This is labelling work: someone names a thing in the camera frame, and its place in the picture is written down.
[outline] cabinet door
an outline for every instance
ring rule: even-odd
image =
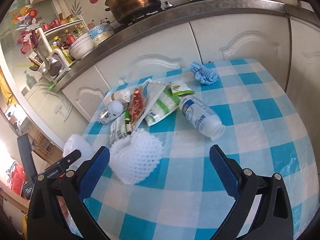
[[[67,85],[62,92],[90,121],[110,86],[94,65]]]
[[[96,65],[111,87],[201,62],[189,23],[140,39]]]
[[[287,95],[307,129],[320,167],[320,29],[296,20],[291,20],[291,26],[292,62]]]
[[[193,21],[191,27],[204,63],[255,58],[285,88],[290,57],[288,19],[226,15]]]
[[[48,90],[51,82],[42,78],[31,95],[26,95],[27,102],[39,118],[63,141],[76,133],[82,134],[88,121],[73,107],[61,92]]]

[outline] blue checkered tablecloth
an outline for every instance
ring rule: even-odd
[[[147,78],[162,83],[181,80],[226,125],[222,137],[212,142],[195,130],[179,110],[150,128],[142,124],[163,142],[164,157],[158,167],[133,186],[125,186],[107,167],[92,196],[84,201],[112,240],[210,239],[234,203],[209,161],[213,144],[257,175],[282,174],[292,207],[295,238],[318,209],[313,149],[282,88],[253,59],[208,63],[206,67],[215,68],[220,75],[209,86],[201,85],[188,68],[183,68],[121,85],[106,95],[124,88],[133,90]],[[95,150],[110,146],[110,125],[97,122],[103,107],[102,103],[83,134]],[[254,211],[242,233],[247,232],[253,217]]]

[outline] cooking pot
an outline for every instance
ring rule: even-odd
[[[148,13],[161,9],[160,0],[106,0],[106,11],[111,11],[120,24],[128,24]]]

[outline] dish drying rack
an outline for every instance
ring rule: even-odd
[[[80,25],[80,24],[84,25],[85,28],[89,31],[89,29],[88,29],[88,27],[87,27],[87,25],[81,15],[78,15],[77,20],[74,22],[69,22],[69,23],[60,25],[60,26],[52,28],[46,32],[44,32],[42,28],[38,28],[36,30],[36,32],[40,34],[40,36],[38,38],[39,52],[42,53],[43,54],[42,56],[46,57],[48,60],[56,59],[62,65],[62,68],[60,69],[59,73],[56,76],[52,77],[51,75],[49,75],[49,73],[44,76],[47,80],[53,82],[55,85],[61,80],[61,78],[65,74],[67,74],[67,72],[73,67],[73,65],[77,62],[77,60],[69,63],[66,60],[61,49],[52,49],[50,46],[50,43],[53,43],[53,41],[54,41],[53,38],[55,36],[63,35],[65,30],[69,30],[70,33],[72,33],[73,27],[75,25]]]

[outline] tablecloth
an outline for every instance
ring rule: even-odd
[[[183,81],[226,125],[212,142],[193,128],[178,110],[148,128],[164,146],[164,157],[144,181],[125,186],[109,167],[92,196],[84,202],[112,239],[207,240],[223,222],[234,199],[229,197],[209,161],[218,144],[228,158],[257,175],[284,177],[292,207],[295,238],[319,207],[317,168],[306,129],[291,101],[267,70],[254,59],[208,63],[220,75],[201,85],[188,68],[146,77],[111,89],[139,87],[147,78],[168,83]],[[109,147],[109,127],[97,122],[103,103],[83,137],[98,150]],[[259,198],[254,202],[255,209]],[[254,208],[240,234],[246,233]]]

